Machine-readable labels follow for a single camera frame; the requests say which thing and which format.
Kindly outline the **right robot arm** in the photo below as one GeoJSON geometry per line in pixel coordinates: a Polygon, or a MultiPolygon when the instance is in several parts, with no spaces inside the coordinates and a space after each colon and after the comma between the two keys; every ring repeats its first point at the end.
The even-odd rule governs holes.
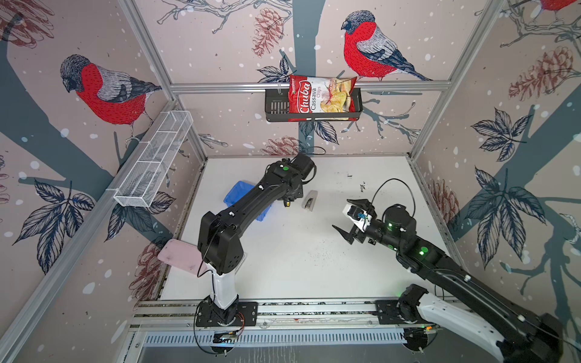
{"type": "Polygon", "coordinates": [[[402,267],[466,306],[458,308],[412,284],[398,301],[403,320],[446,328],[500,362],[561,360],[563,327],[558,319],[550,314],[538,316],[470,275],[442,249],[417,235],[416,220],[403,205],[388,207],[378,219],[370,201],[349,200],[343,213],[353,223],[351,230],[339,230],[349,244],[367,241],[393,250],[402,267]]]}

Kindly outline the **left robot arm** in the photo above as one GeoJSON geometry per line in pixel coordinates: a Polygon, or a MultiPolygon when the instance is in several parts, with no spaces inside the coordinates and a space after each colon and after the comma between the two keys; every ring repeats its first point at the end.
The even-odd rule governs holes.
{"type": "Polygon", "coordinates": [[[241,237],[275,201],[290,207],[292,202],[303,198],[304,185],[310,182],[309,174],[316,174],[316,165],[303,153],[271,163],[257,185],[231,207],[202,217],[198,250],[212,272],[213,293],[209,306],[216,322],[230,325],[238,314],[235,271],[244,257],[241,237]]]}

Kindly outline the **red cassava chips bag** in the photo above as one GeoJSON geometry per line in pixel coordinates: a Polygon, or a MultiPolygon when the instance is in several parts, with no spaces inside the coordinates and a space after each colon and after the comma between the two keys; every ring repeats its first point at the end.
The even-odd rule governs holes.
{"type": "Polygon", "coordinates": [[[352,113],[357,78],[289,77],[290,113],[352,113]]]}

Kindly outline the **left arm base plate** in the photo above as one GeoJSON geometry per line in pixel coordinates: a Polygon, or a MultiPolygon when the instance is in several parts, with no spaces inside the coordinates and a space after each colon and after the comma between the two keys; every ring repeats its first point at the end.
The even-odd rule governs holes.
{"type": "Polygon", "coordinates": [[[256,302],[234,301],[226,309],[221,309],[212,300],[200,302],[195,313],[197,328],[254,327],[257,323],[258,304],[256,302]]]}

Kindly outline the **blue plastic bin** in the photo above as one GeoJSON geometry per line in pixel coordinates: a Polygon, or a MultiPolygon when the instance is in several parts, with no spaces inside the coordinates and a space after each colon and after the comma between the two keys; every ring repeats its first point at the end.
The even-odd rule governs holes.
{"type": "Polygon", "coordinates": [[[236,204],[254,188],[254,185],[246,181],[238,181],[225,196],[223,202],[227,207],[236,204]]]}

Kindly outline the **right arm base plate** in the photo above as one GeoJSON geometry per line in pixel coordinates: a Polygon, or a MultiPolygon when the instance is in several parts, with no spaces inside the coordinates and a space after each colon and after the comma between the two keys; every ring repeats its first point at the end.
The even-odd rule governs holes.
{"type": "Polygon", "coordinates": [[[434,325],[423,319],[416,308],[407,308],[397,299],[376,300],[375,309],[380,325],[434,325]]]}

